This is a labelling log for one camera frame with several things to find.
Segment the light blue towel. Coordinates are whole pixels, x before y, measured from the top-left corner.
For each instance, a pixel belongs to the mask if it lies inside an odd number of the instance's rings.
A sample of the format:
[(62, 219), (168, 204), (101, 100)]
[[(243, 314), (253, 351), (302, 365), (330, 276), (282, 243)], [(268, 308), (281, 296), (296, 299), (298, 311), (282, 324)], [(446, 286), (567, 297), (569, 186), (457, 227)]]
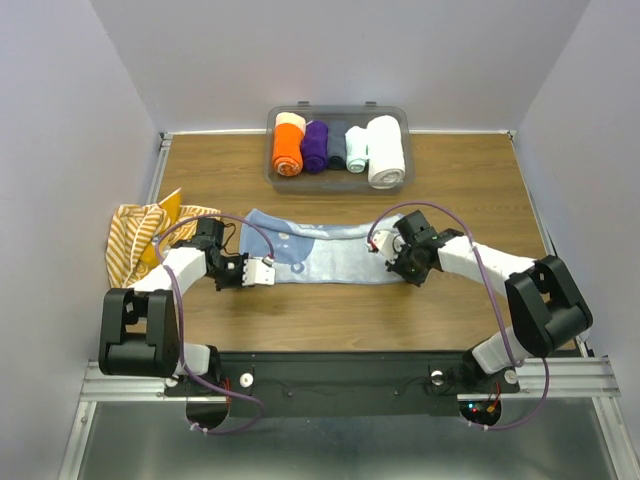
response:
[(241, 228), (239, 249), (254, 257), (275, 252), (278, 283), (382, 285), (402, 278), (387, 270), (385, 259), (367, 248), (371, 225), (301, 224), (253, 209)]

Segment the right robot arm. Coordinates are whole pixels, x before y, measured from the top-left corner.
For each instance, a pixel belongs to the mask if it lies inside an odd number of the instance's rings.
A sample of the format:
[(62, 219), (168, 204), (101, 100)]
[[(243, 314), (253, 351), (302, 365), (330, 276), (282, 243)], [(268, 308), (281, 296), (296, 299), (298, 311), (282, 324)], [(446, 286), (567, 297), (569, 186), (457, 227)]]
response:
[(511, 325), (496, 312), (498, 332), (463, 355), (460, 378), (472, 390), (491, 384), (496, 373), (529, 358), (546, 358), (593, 325), (593, 316), (566, 264), (508, 254), (475, 241), (468, 229), (438, 232), (416, 210), (389, 230), (372, 231), (369, 247), (386, 269), (421, 286), (437, 270), (482, 284), (493, 306), (507, 300)]

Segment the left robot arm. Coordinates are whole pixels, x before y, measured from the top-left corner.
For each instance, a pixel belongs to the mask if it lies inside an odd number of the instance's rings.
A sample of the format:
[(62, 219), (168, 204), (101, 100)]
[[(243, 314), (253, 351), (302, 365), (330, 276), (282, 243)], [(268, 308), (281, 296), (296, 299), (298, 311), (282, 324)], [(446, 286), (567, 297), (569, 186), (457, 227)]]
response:
[[(247, 254), (226, 255), (226, 225), (214, 218), (200, 219), (195, 234), (180, 240), (166, 259), (174, 269), (179, 288), (186, 291), (202, 277), (215, 289), (239, 289), (248, 265)], [(181, 357), (190, 366), (188, 382), (199, 393), (227, 388), (220, 355), (206, 345), (185, 346), (180, 351), (176, 300), (163, 267), (150, 272), (136, 287), (110, 289), (103, 301), (98, 364), (105, 375), (185, 377)]]

